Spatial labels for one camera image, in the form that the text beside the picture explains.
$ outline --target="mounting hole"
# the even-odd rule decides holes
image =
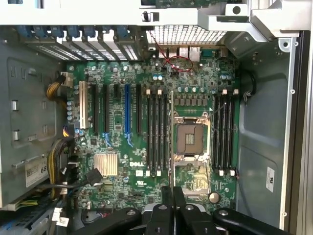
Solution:
[[[238,15],[240,12],[241,12],[241,9],[240,9],[239,6],[235,6],[235,7],[233,8],[233,13],[234,13],[235,15]]]

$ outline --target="black pcie slot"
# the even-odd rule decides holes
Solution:
[[[110,102],[110,90],[108,85],[102,87],[102,105],[103,105],[103,132],[108,133],[110,131],[109,123],[109,102]]]
[[[162,102],[161,96],[157,97],[157,169],[161,169],[161,156],[162,156],[162,142],[161,142],[161,134],[162,134]]]
[[[150,96],[147,97],[147,167],[151,169],[151,158],[150,158],[150,147],[151,147],[151,125],[150,125],[150,110],[151,110],[151,98]]]
[[[167,130],[167,95],[163,95],[163,169],[167,166],[167,141],[166,141],[166,130]]]
[[[98,86],[91,86],[91,97],[92,97],[92,112],[93,112],[93,134],[98,135],[99,130],[99,98],[98,98]]]
[[[229,143],[229,129],[228,129],[228,108],[229,108],[229,101],[228,97],[224,96],[223,98],[225,107],[223,108],[223,162],[222,168],[227,170],[227,160],[228,160],[228,143]]]
[[[219,97],[215,96],[214,97],[214,115],[213,115],[213,143],[212,143],[212,166],[213,169],[218,168],[218,156],[217,156],[217,151],[218,151],[218,118],[219,114],[216,112],[216,110],[219,108]]]
[[[223,166],[223,98],[219,98],[219,123],[218,123],[218,142],[217,142],[217,157],[218,157],[218,168],[221,169]]]
[[[155,176],[156,174],[156,129],[157,129],[157,100],[156,95],[152,95],[152,109],[150,111],[150,115],[152,116],[152,122],[151,122],[151,137],[152,137],[152,143],[151,143],[151,157],[152,157],[152,166],[151,166],[151,175]]]
[[[234,134],[234,98],[230,96],[228,98],[229,106],[228,106],[228,158],[227,158],[227,167],[232,167],[232,156],[233,156],[233,134]]]
[[[141,135],[141,85],[136,85],[137,134]]]

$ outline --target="pcie slot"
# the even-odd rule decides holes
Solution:
[[[151,122],[151,157],[152,157],[152,166],[151,166],[151,175],[155,176],[156,174],[156,129],[157,129],[157,100],[156,95],[152,94],[152,109],[150,111],[150,115],[152,117]]]
[[[167,95],[163,95],[163,169],[167,166],[167,141],[166,141],[166,130],[167,130]]]
[[[229,101],[228,97],[224,96],[223,98],[225,107],[223,108],[223,162],[221,167],[223,170],[227,170],[227,159],[228,159],[228,143],[229,143],[229,129],[228,129],[228,108],[229,108]]]
[[[130,147],[133,147],[133,143],[131,141],[131,85],[125,85],[125,138],[127,139],[127,143]]]
[[[112,147],[110,143],[110,87],[103,85],[102,87],[102,105],[103,105],[103,137],[106,144]]]
[[[218,169],[222,168],[222,141],[223,141],[223,98],[219,97],[219,106],[218,106],[218,114],[219,114],[219,123],[218,123],[218,142],[217,142],[217,161],[218,161]]]
[[[163,120],[163,115],[162,115],[162,100],[161,96],[162,94],[159,93],[161,90],[158,90],[157,92],[157,138],[156,138],[156,161],[157,161],[157,172],[156,176],[161,176],[161,156],[162,156],[162,142],[161,142],[161,134],[162,134],[162,120]]]
[[[218,139],[218,118],[219,114],[216,112],[216,110],[219,108],[219,98],[217,96],[214,97],[214,115],[213,115],[213,147],[212,147],[212,167],[213,169],[218,168],[218,156],[217,156],[217,151],[218,151],[218,144],[217,144],[217,139]]]
[[[79,122],[80,128],[86,129],[88,124],[88,83],[86,81],[79,82]]]
[[[229,142],[228,142],[228,158],[227,158],[227,167],[229,169],[232,168],[232,155],[233,155],[233,133],[234,133],[234,99],[232,96],[228,98],[229,102],[229,114],[228,114],[228,135],[229,135]]]
[[[150,169],[152,166],[151,158],[150,158],[150,148],[151,148],[151,129],[150,129],[150,110],[151,110],[151,96],[148,94],[147,96],[147,172],[150,174]]]
[[[141,85],[136,85],[136,115],[137,115],[137,134],[141,135]]]
[[[92,85],[91,86],[92,92],[92,112],[93,112],[93,134],[98,135],[99,130],[99,99],[98,99],[98,86]]]

